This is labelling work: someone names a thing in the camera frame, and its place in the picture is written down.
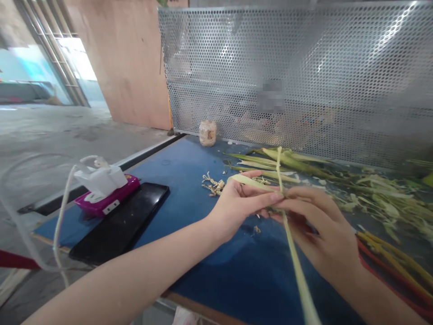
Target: black phone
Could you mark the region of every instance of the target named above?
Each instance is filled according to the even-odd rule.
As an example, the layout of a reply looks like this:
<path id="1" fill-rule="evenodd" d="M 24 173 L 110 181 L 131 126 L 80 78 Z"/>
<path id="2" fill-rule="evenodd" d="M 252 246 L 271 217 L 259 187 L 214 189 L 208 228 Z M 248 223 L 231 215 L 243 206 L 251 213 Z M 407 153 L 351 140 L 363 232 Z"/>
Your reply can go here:
<path id="1" fill-rule="evenodd" d="M 168 186 L 143 183 L 76 244 L 69 257 L 101 265 L 130 251 L 169 193 Z"/>

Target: perforated metal panel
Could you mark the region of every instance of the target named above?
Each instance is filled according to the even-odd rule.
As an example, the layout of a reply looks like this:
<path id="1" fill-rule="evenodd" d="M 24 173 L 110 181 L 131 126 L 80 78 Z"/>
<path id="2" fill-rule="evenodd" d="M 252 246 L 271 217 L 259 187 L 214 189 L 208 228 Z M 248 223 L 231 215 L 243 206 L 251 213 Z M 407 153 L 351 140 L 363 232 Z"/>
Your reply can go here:
<path id="1" fill-rule="evenodd" d="M 433 3 L 161 9 L 173 123 L 394 167 L 433 145 Z"/>

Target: jar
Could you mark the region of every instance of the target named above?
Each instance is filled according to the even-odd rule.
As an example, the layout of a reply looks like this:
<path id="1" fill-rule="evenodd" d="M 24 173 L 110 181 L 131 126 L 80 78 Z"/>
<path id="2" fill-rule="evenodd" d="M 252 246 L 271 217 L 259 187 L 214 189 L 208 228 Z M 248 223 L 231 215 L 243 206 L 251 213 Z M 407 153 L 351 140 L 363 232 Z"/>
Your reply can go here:
<path id="1" fill-rule="evenodd" d="M 217 140 L 217 124 L 214 121 L 204 120 L 200 123 L 198 129 L 202 146 L 213 146 Z"/>

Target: concrete floor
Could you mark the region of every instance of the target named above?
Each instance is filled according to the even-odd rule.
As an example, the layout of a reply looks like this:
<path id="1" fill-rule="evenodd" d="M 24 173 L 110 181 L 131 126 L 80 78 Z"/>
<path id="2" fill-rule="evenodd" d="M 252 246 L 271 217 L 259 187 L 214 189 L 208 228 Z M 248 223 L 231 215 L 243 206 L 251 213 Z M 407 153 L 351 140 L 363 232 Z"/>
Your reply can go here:
<path id="1" fill-rule="evenodd" d="M 113 122 L 107 107 L 59 107 L 47 105 L 0 106 L 0 174 L 12 164 L 37 153 L 64 153 L 73 157 L 42 158 L 26 163 L 9 175 L 9 200 L 16 208 L 63 190 L 74 161 L 91 154 L 109 163 L 141 151 L 165 139 L 167 131 Z M 23 216 L 31 231 L 46 217 Z M 50 246 L 34 241 L 42 257 L 54 265 Z M 0 205 L 0 249 L 28 256 L 15 225 Z M 83 267 L 63 256 L 65 266 Z M 0 282 L 7 270 L 0 269 Z M 70 272 L 72 281 L 83 272 Z M 58 274 L 32 272 L 0 309 L 0 324 L 20 324 L 63 289 Z M 144 313 L 144 324 L 171 324 L 173 315 L 157 308 Z"/>

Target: charging cable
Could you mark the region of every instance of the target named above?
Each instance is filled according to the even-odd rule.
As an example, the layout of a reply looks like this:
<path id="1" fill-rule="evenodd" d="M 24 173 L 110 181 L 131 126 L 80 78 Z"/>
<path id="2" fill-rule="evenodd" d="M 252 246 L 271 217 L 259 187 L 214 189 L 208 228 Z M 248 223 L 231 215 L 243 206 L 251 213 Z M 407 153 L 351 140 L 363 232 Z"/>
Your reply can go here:
<path id="1" fill-rule="evenodd" d="M 13 172 L 18 167 L 22 166 L 23 164 L 25 164 L 31 160 L 34 160 L 34 159 L 37 159 L 40 157 L 52 157 L 52 156 L 66 157 L 69 159 L 72 158 L 71 156 L 66 155 L 66 154 L 62 154 L 62 153 L 40 153 L 40 154 L 36 154 L 36 155 L 30 156 L 28 158 L 25 158 L 23 160 L 20 160 L 16 164 L 9 167 L 0 177 L 0 202 L 2 202 L 3 206 L 5 207 L 5 210 L 7 211 L 7 213 L 9 213 L 13 222 L 17 225 L 18 232 L 19 232 L 21 238 L 23 239 L 23 242 L 26 245 L 28 251 L 30 252 L 31 257 L 35 260 L 35 262 L 39 265 L 39 267 L 41 269 L 43 269 L 47 272 L 60 272 L 62 275 L 62 278 L 63 278 L 64 285 L 67 288 L 69 286 L 69 280 L 68 280 L 68 277 L 66 276 L 66 273 L 65 273 L 65 271 L 67 269 L 65 269 L 62 266 L 62 263 L 60 261 L 59 241 L 60 241 L 61 225 L 62 225 L 63 218 L 64 218 L 64 211 L 65 211 L 65 207 L 68 203 L 70 186 L 71 186 L 71 183 L 73 180 L 74 172 L 77 168 L 79 168 L 79 165 L 74 165 L 72 167 L 71 171 L 69 172 L 68 180 L 67 180 L 66 186 L 65 186 L 65 191 L 63 194 L 62 204 L 60 206 L 59 218 L 57 220 L 57 224 L 55 227 L 54 240 L 53 240 L 53 253 L 54 253 L 54 258 L 55 258 L 57 267 L 48 265 L 41 258 L 41 256 L 39 255 L 39 253 L 37 251 L 35 244 L 32 242 L 32 239 L 27 232 L 26 227 L 24 226 L 23 222 L 21 221 L 20 215 L 16 212 L 16 210 L 14 209 L 14 207 L 12 206 L 12 204 L 10 203 L 10 201 L 7 199 L 7 197 L 5 195 L 5 184 L 8 180 L 8 177 L 11 174 L 11 172 Z M 98 158 L 98 156 L 87 156 L 87 157 L 81 159 L 80 162 L 85 163 L 89 159 L 96 159 L 96 158 Z"/>

